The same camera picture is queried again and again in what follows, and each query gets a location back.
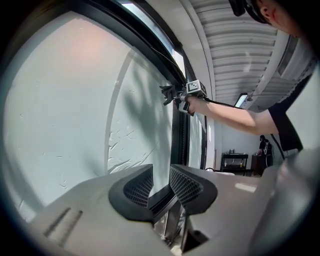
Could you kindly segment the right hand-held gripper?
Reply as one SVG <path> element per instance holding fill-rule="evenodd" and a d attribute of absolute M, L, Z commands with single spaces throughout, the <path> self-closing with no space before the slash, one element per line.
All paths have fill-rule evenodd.
<path fill-rule="evenodd" d="M 194 116 L 194 114 L 189 114 L 189 103 L 187 102 L 187 97 L 194 96 L 197 98 L 206 98 L 207 97 L 207 91 L 205 86 L 200 82 L 200 80 L 194 80 L 191 82 L 188 82 L 185 86 L 185 88 L 181 91 L 172 91 L 172 98 L 176 102 L 177 109 L 189 116 Z"/>

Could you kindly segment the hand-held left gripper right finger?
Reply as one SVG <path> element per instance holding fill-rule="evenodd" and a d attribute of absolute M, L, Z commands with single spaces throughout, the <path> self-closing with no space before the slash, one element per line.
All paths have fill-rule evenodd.
<path fill-rule="evenodd" d="M 180 164 L 169 184 L 186 212 L 182 256 L 254 256 L 267 177 L 226 175 Z"/>

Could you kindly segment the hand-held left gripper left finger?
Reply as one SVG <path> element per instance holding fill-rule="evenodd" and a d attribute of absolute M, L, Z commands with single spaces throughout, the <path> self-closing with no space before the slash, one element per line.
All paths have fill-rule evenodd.
<path fill-rule="evenodd" d="M 175 256 L 154 231 L 148 209 L 151 164 L 86 180 L 32 221 L 45 256 Z"/>

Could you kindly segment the grey cloth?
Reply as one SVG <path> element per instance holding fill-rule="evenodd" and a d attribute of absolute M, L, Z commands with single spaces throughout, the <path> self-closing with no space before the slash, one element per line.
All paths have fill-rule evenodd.
<path fill-rule="evenodd" d="M 164 106 L 170 104 L 177 96 L 176 89 L 173 85 L 160 86 L 160 89 L 165 98 Z"/>

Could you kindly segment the frosted window glass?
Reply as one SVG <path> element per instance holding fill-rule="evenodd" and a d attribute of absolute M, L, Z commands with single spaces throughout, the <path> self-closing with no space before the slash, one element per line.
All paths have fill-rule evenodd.
<path fill-rule="evenodd" d="M 167 80 L 133 46 L 68 12 L 18 51 L 0 85 L 4 173 L 30 222 L 77 184 L 153 165 L 152 194 L 169 181 Z"/>

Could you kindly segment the person's right forearm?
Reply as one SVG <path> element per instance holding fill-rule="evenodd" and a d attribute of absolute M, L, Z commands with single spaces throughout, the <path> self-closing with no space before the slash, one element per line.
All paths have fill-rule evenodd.
<path fill-rule="evenodd" d="M 268 110 L 252 112 L 216 103 L 208 103 L 210 116 L 220 123 L 254 135 L 278 134 L 279 131 Z"/>

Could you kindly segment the person's right hand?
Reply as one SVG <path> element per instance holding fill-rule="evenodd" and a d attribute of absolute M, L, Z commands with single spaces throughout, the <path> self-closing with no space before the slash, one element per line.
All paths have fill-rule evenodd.
<path fill-rule="evenodd" d="M 200 113 L 205 116 L 210 114 L 210 103 L 208 101 L 195 96 L 189 96 L 187 102 L 189 103 L 189 114 Z"/>

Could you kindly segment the adjacent frosted window pane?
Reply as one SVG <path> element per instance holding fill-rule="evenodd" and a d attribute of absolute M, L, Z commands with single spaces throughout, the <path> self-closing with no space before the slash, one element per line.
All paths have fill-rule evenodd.
<path fill-rule="evenodd" d="M 202 114 L 195 113 L 189 120 L 188 166 L 203 170 L 206 161 L 206 119 Z"/>

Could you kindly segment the black table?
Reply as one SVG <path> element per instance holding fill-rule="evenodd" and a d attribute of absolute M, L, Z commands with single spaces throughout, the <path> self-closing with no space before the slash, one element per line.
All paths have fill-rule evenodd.
<path fill-rule="evenodd" d="M 220 171 L 245 176 L 248 157 L 248 154 L 245 153 L 223 153 L 221 155 Z"/>

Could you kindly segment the brown cabinet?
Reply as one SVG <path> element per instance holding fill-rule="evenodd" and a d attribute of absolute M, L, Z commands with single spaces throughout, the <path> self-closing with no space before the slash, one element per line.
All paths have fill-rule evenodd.
<path fill-rule="evenodd" d="M 260 155 L 252 155 L 251 170 L 255 175 L 262 175 L 263 173 L 263 158 Z"/>

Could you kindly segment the ceiling light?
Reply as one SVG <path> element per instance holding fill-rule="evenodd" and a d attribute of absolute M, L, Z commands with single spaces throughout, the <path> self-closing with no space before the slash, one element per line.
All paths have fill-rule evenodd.
<path fill-rule="evenodd" d="M 236 108 L 240 108 L 242 104 L 246 101 L 247 97 L 248 97 L 247 93 L 241 93 L 234 106 Z"/>

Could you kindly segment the clear upper window pane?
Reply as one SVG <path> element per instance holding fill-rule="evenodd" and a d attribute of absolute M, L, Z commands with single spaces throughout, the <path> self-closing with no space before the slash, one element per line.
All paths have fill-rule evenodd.
<path fill-rule="evenodd" d="M 167 52 L 172 56 L 174 64 L 186 78 L 182 45 L 165 23 L 162 17 L 147 3 L 146 0 L 116 0 L 124 8 L 139 18 L 160 40 Z"/>

